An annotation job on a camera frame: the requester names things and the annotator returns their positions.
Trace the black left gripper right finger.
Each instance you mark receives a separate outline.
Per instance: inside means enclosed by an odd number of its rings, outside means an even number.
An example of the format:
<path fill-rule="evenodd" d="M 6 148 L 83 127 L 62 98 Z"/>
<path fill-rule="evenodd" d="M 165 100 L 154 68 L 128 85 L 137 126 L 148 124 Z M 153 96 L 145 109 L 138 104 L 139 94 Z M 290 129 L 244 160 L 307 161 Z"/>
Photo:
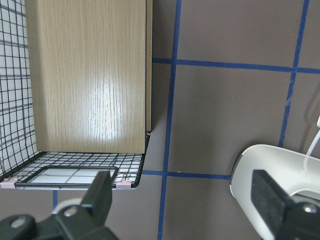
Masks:
<path fill-rule="evenodd" d="M 295 202 L 280 185 L 262 169 L 252 173 L 251 202 L 267 228 L 278 232 Z"/>

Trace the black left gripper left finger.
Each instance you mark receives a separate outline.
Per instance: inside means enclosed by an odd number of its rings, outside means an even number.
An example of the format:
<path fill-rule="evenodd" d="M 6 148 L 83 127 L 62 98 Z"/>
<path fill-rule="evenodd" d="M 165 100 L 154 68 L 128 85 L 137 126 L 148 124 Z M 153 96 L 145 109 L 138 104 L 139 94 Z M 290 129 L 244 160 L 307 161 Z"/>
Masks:
<path fill-rule="evenodd" d="M 82 198 L 86 209 L 98 226 L 104 226 L 112 205 L 112 179 L 109 171 L 99 171 Z"/>

